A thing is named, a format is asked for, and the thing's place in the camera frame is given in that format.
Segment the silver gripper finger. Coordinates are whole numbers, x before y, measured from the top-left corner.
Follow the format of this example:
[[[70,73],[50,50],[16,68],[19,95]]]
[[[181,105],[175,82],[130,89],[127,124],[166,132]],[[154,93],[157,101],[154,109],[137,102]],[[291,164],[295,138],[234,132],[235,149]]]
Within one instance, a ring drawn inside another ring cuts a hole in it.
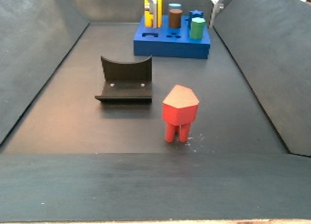
[[[213,7],[211,7],[211,14],[210,14],[210,27],[214,27],[214,21],[217,14],[223,9],[223,0],[211,0]]]
[[[145,25],[158,28],[158,1],[147,0],[145,4]]]

